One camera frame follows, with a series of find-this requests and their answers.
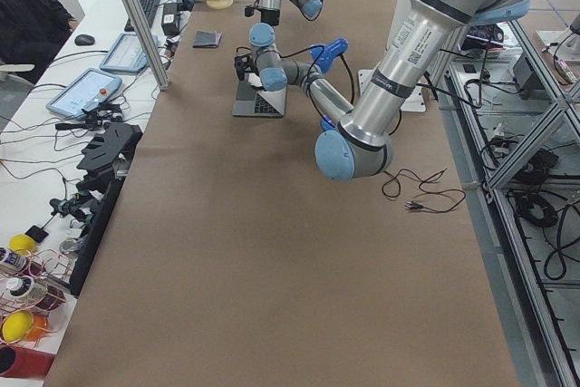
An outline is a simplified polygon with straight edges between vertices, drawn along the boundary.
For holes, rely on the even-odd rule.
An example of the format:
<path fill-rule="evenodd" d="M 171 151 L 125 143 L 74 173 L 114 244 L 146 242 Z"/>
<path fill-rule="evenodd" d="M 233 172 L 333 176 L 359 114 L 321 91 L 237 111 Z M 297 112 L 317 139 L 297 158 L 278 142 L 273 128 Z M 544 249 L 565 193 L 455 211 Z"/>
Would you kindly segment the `folded grey cloth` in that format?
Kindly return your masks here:
<path fill-rule="evenodd" d="M 222 33 L 218 31 L 197 30 L 195 33 L 193 48 L 217 48 L 221 41 Z"/>

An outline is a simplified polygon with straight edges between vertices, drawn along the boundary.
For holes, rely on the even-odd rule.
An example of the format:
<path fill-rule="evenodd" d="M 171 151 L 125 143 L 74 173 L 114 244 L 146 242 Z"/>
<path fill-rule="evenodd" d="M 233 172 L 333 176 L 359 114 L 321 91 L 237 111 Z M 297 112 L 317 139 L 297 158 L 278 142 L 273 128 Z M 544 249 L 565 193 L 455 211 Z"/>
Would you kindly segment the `blue teach pendant far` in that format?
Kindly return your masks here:
<path fill-rule="evenodd" d="M 137 74 L 148 65 L 139 37 L 121 33 L 101 61 L 99 68 L 114 74 Z"/>

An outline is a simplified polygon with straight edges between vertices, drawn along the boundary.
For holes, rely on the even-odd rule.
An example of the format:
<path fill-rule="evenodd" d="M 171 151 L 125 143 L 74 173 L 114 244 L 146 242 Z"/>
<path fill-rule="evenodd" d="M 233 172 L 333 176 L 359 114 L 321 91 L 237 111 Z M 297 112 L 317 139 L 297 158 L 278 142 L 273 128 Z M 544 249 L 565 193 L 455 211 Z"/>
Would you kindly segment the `seated person in black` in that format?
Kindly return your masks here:
<path fill-rule="evenodd" d="M 32 64 L 20 76 L 36 83 L 77 26 L 58 0 L 1 0 L 1 60 Z"/>

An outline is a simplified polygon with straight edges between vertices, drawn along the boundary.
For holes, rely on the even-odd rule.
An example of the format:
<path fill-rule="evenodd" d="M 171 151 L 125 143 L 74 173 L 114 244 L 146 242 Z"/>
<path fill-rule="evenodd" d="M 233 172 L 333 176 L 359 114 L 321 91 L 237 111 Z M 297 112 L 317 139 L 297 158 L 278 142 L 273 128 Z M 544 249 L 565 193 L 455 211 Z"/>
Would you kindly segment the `blue teach pendant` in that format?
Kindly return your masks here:
<path fill-rule="evenodd" d="M 139 37 L 121 33 L 101 61 L 99 68 L 114 74 L 137 74 L 148 65 Z"/>
<path fill-rule="evenodd" d="M 107 101 L 121 84 L 120 76 L 90 68 L 51 99 L 45 108 L 64 118 L 80 119 Z"/>

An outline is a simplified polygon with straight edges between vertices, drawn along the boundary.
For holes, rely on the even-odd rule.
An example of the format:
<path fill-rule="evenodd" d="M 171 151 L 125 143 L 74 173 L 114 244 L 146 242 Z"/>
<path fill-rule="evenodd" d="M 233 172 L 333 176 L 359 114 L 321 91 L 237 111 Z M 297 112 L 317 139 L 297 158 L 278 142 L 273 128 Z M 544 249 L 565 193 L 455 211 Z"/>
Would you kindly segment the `yellow ball back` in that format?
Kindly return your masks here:
<path fill-rule="evenodd" d="M 14 252 L 22 255 L 32 254 L 37 249 L 37 243 L 35 240 L 26 234 L 18 234 L 13 236 L 9 240 L 8 246 Z"/>

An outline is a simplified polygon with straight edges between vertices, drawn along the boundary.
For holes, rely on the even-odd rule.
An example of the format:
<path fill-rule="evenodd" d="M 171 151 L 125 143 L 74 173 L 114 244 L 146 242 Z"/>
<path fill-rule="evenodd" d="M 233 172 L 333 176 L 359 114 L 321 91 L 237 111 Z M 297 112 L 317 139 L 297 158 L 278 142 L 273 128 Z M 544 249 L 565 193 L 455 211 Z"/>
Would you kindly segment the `yellow ball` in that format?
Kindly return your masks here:
<path fill-rule="evenodd" d="M 14 312 L 6 317 L 1 326 L 2 338 L 8 342 L 23 340 L 34 325 L 34 316 L 28 311 Z"/>
<path fill-rule="evenodd" d="M 32 254 L 37 249 L 37 243 L 35 240 L 26 234 L 18 234 L 13 236 L 9 240 L 8 246 L 14 252 L 22 255 Z"/>

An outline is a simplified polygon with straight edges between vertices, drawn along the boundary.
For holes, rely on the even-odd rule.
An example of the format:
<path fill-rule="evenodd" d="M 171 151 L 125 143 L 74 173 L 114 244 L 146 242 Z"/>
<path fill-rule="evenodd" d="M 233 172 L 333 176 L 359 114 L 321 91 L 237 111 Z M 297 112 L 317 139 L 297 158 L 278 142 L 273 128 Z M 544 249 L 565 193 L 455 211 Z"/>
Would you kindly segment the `grey laptop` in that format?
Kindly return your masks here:
<path fill-rule="evenodd" d="M 286 89 L 268 92 L 239 82 L 232 115 L 235 117 L 282 118 L 285 116 Z"/>

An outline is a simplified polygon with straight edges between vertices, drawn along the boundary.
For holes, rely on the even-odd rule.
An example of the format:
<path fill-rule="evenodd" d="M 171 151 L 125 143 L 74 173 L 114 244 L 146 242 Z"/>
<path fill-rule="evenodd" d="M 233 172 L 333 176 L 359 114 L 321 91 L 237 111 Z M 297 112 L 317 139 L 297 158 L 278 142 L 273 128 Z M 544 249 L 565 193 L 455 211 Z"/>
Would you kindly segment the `black tool holder stand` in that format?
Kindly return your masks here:
<path fill-rule="evenodd" d="M 86 174 L 76 188 L 105 193 L 109 184 L 118 178 L 114 161 L 120 155 L 131 159 L 142 135 L 139 125 L 125 122 L 110 123 L 104 133 L 97 133 L 82 150 L 83 158 L 76 168 Z"/>

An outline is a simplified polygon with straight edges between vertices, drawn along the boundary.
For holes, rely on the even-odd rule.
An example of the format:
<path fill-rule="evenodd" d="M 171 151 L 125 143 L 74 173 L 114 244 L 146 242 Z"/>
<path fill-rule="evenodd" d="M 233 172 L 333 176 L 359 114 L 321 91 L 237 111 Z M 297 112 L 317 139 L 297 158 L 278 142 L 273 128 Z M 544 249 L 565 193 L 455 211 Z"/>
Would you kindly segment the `blue teach pendant near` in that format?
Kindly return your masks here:
<path fill-rule="evenodd" d="M 107 101 L 121 84 L 120 76 L 90 68 L 51 99 L 45 108 L 64 118 L 80 119 Z"/>

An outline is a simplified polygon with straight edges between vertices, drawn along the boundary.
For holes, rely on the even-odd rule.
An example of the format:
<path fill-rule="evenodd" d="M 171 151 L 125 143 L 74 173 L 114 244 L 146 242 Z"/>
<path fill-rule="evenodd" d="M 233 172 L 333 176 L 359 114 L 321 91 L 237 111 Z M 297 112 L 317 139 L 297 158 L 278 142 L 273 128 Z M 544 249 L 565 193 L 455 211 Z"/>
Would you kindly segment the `black keyboard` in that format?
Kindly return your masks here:
<path fill-rule="evenodd" d="M 139 0 L 149 27 L 153 26 L 160 0 Z"/>

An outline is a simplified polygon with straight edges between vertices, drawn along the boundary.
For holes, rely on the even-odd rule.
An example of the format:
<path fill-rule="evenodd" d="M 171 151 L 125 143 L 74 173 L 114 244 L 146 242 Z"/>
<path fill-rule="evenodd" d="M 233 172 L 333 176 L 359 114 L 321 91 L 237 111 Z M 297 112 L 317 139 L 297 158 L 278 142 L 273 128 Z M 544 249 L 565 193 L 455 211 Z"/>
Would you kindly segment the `blue desk lamp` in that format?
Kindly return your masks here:
<path fill-rule="evenodd" d="M 343 54 L 348 50 L 348 42 L 338 38 L 324 46 L 313 45 L 310 54 L 313 58 L 313 76 L 309 76 L 306 86 L 306 95 L 310 98 L 320 115 L 320 125 L 323 131 L 336 127 L 337 122 L 345 113 L 353 109 L 355 97 L 355 80 L 352 70 L 345 61 Z M 339 58 L 348 74 L 350 82 L 350 98 L 343 97 L 325 78 L 334 63 Z"/>

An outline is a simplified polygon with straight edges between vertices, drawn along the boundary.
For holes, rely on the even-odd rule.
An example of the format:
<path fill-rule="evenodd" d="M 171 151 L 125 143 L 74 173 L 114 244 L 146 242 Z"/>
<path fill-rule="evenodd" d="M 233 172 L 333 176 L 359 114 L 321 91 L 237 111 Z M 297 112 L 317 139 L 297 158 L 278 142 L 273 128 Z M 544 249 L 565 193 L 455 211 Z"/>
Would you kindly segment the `yellow ball front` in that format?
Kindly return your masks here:
<path fill-rule="evenodd" d="M 23 340 L 34 325 L 34 316 L 28 311 L 14 312 L 6 317 L 1 326 L 2 338 L 8 342 Z"/>

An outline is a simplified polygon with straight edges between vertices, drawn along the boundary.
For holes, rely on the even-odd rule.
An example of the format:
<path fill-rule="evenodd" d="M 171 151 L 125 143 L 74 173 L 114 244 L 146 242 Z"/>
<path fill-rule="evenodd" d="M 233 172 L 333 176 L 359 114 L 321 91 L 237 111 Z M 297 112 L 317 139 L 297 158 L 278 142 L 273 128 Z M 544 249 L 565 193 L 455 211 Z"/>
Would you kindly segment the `aluminium frame post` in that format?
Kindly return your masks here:
<path fill-rule="evenodd" d="M 169 77 L 164 64 L 160 58 L 157 45 L 154 43 L 150 27 L 145 14 L 140 6 L 139 0 L 121 0 L 125 11 L 135 29 L 140 41 L 140 46 L 148 61 L 149 68 L 159 89 L 165 91 L 169 88 Z"/>

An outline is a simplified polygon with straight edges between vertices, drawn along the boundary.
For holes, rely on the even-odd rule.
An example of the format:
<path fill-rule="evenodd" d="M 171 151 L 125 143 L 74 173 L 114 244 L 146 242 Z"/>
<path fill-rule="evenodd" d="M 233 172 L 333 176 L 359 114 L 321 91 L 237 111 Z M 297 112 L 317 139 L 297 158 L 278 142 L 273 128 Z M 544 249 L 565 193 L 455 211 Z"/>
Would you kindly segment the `black computer mouse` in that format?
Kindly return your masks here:
<path fill-rule="evenodd" d="M 78 34 L 74 38 L 74 44 L 77 46 L 91 46 L 95 44 L 95 38 L 89 34 Z"/>

